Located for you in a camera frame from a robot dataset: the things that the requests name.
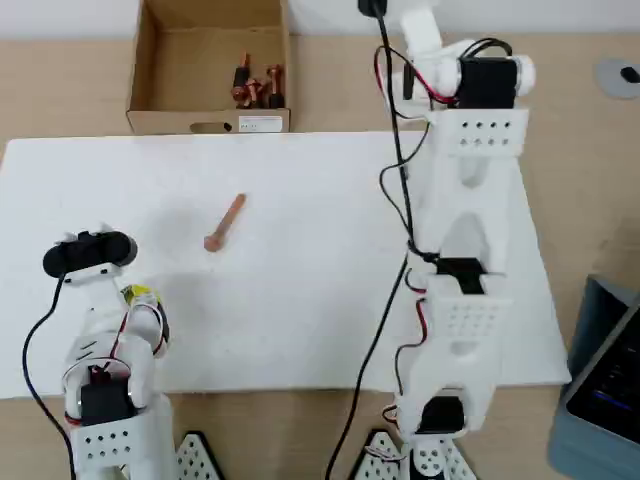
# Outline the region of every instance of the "copper bolt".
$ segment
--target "copper bolt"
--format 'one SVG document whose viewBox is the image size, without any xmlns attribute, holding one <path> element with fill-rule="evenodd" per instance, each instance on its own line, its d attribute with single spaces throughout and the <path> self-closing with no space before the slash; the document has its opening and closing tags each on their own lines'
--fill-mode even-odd
<svg viewBox="0 0 640 480">
<path fill-rule="evenodd" d="M 231 89 L 231 96 L 236 102 L 241 102 L 247 96 L 246 83 L 249 80 L 250 75 L 249 61 L 249 54 L 245 53 L 242 59 L 242 64 L 240 64 L 236 68 L 235 74 L 233 76 L 233 88 Z"/>
<path fill-rule="evenodd" d="M 224 239 L 231 228 L 231 224 L 240 213 L 240 210 L 244 206 L 244 203 L 247 200 L 247 195 L 244 193 L 238 194 L 235 198 L 227 213 L 224 214 L 222 220 L 218 224 L 218 228 L 216 228 L 215 232 L 211 235 L 204 238 L 204 248 L 208 252 L 217 252 L 224 246 Z"/>
<path fill-rule="evenodd" d="M 267 68 L 267 75 L 271 79 L 271 93 L 280 93 L 280 76 L 282 75 L 282 67 L 280 65 L 271 65 Z"/>
<path fill-rule="evenodd" d="M 247 88 L 249 89 L 249 96 L 251 97 L 251 103 L 258 102 L 258 89 L 260 88 L 260 82 L 255 78 L 250 78 L 247 82 Z"/>
</svg>

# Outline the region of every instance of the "white foam board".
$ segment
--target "white foam board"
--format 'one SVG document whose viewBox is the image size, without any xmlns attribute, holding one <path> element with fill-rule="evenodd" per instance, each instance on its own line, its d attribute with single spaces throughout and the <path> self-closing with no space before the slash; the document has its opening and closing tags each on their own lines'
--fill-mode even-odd
<svg viewBox="0 0 640 480">
<path fill-rule="evenodd" d="M 407 149 L 420 135 L 404 134 Z M 55 286 L 43 254 L 63 232 L 100 222 L 138 244 L 121 285 L 154 286 L 164 300 L 173 342 L 159 389 L 352 387 L 406 244 L 377 184 L 393 159 L 389 133 L 12 141 L 0 169 L 0 397 L 28 394 L 21 347 Z M 239 192 L 248 201 L 226 247 L 206 252 L 203 237 Z M 564 383 L 566 352 L 519 175 L 511 205 L 516 304 L 501 384 Z M 88 307 L 81 289 L 64 288 L 33 341 L 43 394 L 61 392 L 63 358 Z M 365 388 L 393 391 L 393 353 L 415 338 L 414 315 L 403 290 Z"/>
</svg>

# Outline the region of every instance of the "open cardboard box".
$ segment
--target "open cardboard box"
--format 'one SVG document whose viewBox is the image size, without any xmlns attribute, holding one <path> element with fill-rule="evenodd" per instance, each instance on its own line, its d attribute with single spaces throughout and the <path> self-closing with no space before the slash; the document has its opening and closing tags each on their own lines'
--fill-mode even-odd
<svg viewBox="0 0 640 480">
<path fill-rule="evenodd" d="M 127 107 L 134 133 L 289 131 L 286 14 L 286 0 L 144 0 Z M 263 81 L 268 65 L 283 65 L 287 108 L 236 108 L 230 92 L 245 52 Z"/>
</svg>

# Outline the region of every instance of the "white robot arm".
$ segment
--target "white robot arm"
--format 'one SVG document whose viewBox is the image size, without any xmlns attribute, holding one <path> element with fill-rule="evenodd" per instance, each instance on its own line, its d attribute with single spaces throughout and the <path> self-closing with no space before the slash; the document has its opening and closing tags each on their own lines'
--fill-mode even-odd
<svg viewBox="0 0 640 480">
<path fill-rule="evenodd" d="M 423 338 L 405 346 L 410 361 L 405 347 L 398 350 L 398 391 L 387 413 L 395 411 L 404 442 L 400 480 L 447 480 L 445 445 L 482 427 L 500 379 L 502 334 L 512 318 L 508 208 L 529 116 L 515 100 L 533 88 L 535 68 L 497 39 L 443 47 L 429 6 L 406 12 L 400 24 L 413 68 L 391 80 L 395 108 L 405 119 L 426 118 L 430 130 L 405 167 Z M 477 55 L 490 46 L 505 54 Z M 431 108 L 434 97 L 443 108 Z"/>
<path fill-rule="evenodd" d="M 45 255 L 45 271 L 88 294 L 84 328 L 67 355 L 65 417 L 73 462 L 82 480 L 178 478 L 172 411 L 153 390 L 154 357 L 169 343 L 158 296 L 142 286 L 120 290 L 121 268 L 136 245 L 120 232 L 82 232 Z"/>
</svg>

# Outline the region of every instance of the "wooden table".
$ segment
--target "wooden table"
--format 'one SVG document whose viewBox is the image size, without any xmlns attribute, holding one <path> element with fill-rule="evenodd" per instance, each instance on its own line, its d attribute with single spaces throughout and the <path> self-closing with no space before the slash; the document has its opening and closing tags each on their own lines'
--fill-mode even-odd
<svg viewBox="0 0 640 480">
<path fill-rule="evenodd" d="M 530 54 L 538 85 L 521 162 L 564 338 L 587 274 L 640 286 L 640 101 L 604 97 L 593 81 L 602 56 L 640 63 L 640 35 L 508 36 Z M 294 38 L 296 131 L 388 128 L 370 72 L 371 37 Z M 15 137 L 124 135 L 132 45 L 0 42 L 0 145 Z M 201 429 L 226 478 L 317 479 L 343 427 L 350 392 L 173 395 L 175 435 Z M 462 447 L 479 477 L 560 478 L 546 461 L 558 388 L 500 389 L 482 431 Z M 365 393 L 335 478 L 351 469 L 389 395 Z M 57 414 L 59 399 L 50 400 Z M 64 479 L 57 433 L 30 400 L 0 402 L 6 478 Z"/>
</svg>

